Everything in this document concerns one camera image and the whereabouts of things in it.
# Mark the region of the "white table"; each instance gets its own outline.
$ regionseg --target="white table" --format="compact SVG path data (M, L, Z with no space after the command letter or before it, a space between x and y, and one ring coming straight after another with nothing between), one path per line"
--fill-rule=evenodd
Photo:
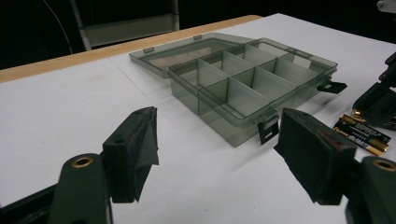
M377 82L396 45L275 14L217 30L267 37L338 63L334 81L298 107L328 126ZM273 150L256 135L231 147L171 93L170 80L132 63L128 53L0 84L0 203L57 183L61 167L102 143L133 111L158 107L160 166L139 203L113 204L115 223L346 223L340 206L312 203ZM396 161L396 133L384 158ZM356 159L371 154L359 148Z

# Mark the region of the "wooden strip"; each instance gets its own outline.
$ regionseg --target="wooden strip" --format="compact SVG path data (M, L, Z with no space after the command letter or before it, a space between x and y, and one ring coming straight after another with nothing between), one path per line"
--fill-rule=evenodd
M207 25L193 27L186 30L176 31L169 34L155 35L152 37L126 42L102 49L94 49L60 58L46 60L43 62L29 63L22 66L12 67L8 69L0 70L0 83L19 79L19 78L30 77L81 63L88 63L106 57L127 53L138 49L148 48L155 45L160 45L163 43L186 38L189 36L208 33L218 29L235 26L237 24L241 24L249 21L255 21L260 18L261 18L260 16L250 15L250 16L230 19L227 21L219 21Z

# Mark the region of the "open box lid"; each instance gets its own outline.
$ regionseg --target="open box lid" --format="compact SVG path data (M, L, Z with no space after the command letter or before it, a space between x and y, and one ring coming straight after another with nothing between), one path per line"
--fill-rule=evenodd
M168 78L168 67L252 41L236 35L209 33L131 52L132 62Z

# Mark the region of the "gray compartment box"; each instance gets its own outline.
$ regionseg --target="gray compartment box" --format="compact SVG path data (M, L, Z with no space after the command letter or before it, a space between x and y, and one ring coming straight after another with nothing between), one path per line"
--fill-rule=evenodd
M160 47L131 59L170 77L176 98L234 147L258 132L268 139L282 108L317 94L337 66L266 38L208 34Z

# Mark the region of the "transparent storage box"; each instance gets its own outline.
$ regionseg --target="transparent storage box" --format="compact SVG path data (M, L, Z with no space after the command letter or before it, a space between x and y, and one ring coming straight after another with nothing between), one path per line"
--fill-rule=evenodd
M277 134L283 107L295 108L318 90L333 92L337 63L266 38L200 38L176 50L163 46L158 53L134 52L131 59L170 77L173 95L234 147L257 133L266 142ZM170 63L159 66L160 60Z

